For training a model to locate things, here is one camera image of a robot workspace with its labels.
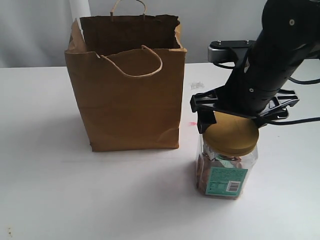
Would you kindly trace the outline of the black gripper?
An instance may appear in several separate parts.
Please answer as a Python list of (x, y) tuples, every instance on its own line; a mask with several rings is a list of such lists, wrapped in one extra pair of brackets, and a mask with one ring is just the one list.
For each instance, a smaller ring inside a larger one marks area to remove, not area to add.
[(197, 112), (198, 132), (204, 134), (217, 123), (213, 111), (254, 119), (254, 124), (262, 128), (277, 119), (286, 119), (289, 116), (287, 107), (294, 107), (298, 102), (299, 98), (293, 90), (231, 90), (224, 85), (192, 95), (190, 107), (192, 112)]

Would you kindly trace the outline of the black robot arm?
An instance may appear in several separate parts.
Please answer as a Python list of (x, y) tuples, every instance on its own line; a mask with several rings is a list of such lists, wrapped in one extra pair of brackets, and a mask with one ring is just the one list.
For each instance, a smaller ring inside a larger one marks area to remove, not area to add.
[(320, 3), (268, 0), (261, 23), (256, 40), (213, 41), (208, 46), (210, 63), (234, 66), (223, 86), (191, 97), (200, 134), (217, 123), (218, 113), (250, 119), (258, 128), (304, 123), (288, 120), (288, 107), (299, 98), (283, 85), (304, 60), (320, 55)]

